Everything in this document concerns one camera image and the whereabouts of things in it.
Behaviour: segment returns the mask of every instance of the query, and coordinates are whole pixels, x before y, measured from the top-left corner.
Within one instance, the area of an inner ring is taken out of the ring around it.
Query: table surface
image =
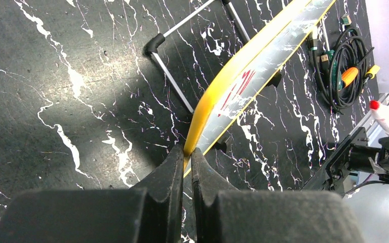
[[[143,48],[202,2],[0,0],[0,217],[28,189],[128,188],[184,143],[190,115]],[[287,4],[234,1],[251,37]],[[337,0],[330,9],[330,45],[345,13],[371,47],[364,0]],[[194,105],[241,46],[217,1],[169,36],[159,54]],[[239,189],[300,189],[378,98],[374,79],[352,108],[332,115],[306,43],[281,72],[280,85],[263,89],[226,132],[228,152],[206,155]],[[188,241],[190,180],[184,185]]]

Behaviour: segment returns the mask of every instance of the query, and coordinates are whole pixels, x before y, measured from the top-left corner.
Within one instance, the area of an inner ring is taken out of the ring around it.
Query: yellow plastic object
[[[203,94],[194,111],[186,143],[184,145],[184,170],[187,167],[191,153],[196,148],[198,140],[202,134],[203,129],[205,128],[205,125],[214,106],[218,103],[218,101],[221,99],[221,97],[229,88],[229,86],[234,83],[235,79],[237,79],[238,76],[241,75],[241,72],[247,67],[247,65],[250,64],[250,62],[252,62],[253,59],[257,57],[257,55],[275,38],[275,36],[278,35],[290,23],[293,17],[297,15],[300,11],[302,11],[304,7],[308,5],[311,1],[312,0],[292,1],[275,18],[273,18],[270,23],[268,23],[260,32],[258,32],[245,46],[243,46],[218,73],[218,75],[212,81],[211,85]],[[310,32],[307,31],[304,39],[306,39],[308,34],[310,34]],[[296,51],[297,48],[292,52],[291,55],[289,55],[285,62],[287,62],[288,59],[290,59],[290,57]],[[267,85],[267,83],[272,79],[272,77],[273,75],[264,83],[261,89],[263,89],[264,86]],[[247,106],[254,98],[255,96],[253,96],[250,102],[248,102],[247,105],[241,110],[240,114],[247,108]],[[228,124],[228,126],[224,129],[223,133],[233,124],[235,120],[236,118]],[[213,143],[211,143],[210,147],[208,147],[208,149],[206,149],[203,154],[206,154],[209,149],[211,149],[211,147],[214,145],[215,142],[217,142],[217,140],[223,135],[223,133],[220,134],[220,136],[218,136]],[[184,173],[184,177],[186,177],[190,173],[190,171],[191,168],[189,168],[187,172]]]
[[[356,67],[350,67],[342,74],[342,81],[345,84],[344,88],[348,87],[359,74],[359,69]]]
[[[368,74],[372,75],[372,77],[370,79],[373,79],[380,69],[381,68],[378,65],[373,65],[373,67],[371,67],[369,69],[369,71],[366,73],[366,75],[368,75]]]

